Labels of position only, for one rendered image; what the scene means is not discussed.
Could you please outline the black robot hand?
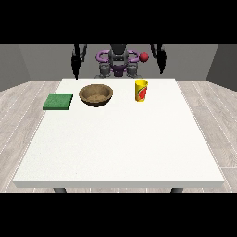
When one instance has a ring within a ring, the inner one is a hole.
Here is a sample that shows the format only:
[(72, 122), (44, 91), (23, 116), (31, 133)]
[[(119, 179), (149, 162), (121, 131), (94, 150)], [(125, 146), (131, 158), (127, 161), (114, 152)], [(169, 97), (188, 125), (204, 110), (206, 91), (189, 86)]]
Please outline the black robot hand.
[(87, 49), (86, 44), (75, 44), (74, 49), (72, 50), (71, 67), (75, 79), (78, 79), (79, 77), (79, 71), (81, 63), (85, 59), (86, 49)]
[(157, 61), (157, 64), (160, 69), (160, 73), (164, 72), (166, 61), (167, 61), (167, 54), (162, 44), (152, 44), (151, 51), (153, 58)]

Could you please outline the yellow cup with melon print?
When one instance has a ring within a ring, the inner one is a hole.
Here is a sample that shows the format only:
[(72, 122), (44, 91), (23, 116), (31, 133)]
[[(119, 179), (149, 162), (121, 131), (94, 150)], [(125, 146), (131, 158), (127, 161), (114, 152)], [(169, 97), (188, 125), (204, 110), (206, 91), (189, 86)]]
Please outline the yellow cup with melon print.
[(143, 102), (145, 100), (147, 88), (147, 80), (139, 79), (135, 81), (135, 100), (137, 102)]

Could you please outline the brown wooden bowl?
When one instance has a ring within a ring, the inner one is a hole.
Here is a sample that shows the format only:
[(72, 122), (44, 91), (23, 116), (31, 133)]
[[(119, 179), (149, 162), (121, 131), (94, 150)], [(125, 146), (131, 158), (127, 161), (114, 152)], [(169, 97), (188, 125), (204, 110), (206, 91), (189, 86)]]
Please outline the brown wooden bowl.
[(79, 97), (87, 106), (99, 107), (104, 106), (112, 98), (113, 90), (104, 84), (90, 84), (84, 86)]

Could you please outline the green square pad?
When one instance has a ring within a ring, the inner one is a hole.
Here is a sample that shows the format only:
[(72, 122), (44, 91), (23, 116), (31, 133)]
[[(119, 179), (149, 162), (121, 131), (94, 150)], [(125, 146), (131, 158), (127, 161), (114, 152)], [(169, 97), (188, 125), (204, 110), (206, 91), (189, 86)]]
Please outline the green square pad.
[(43, 110), (68, 110), (73, 94), (49, 94), (44, 102)]

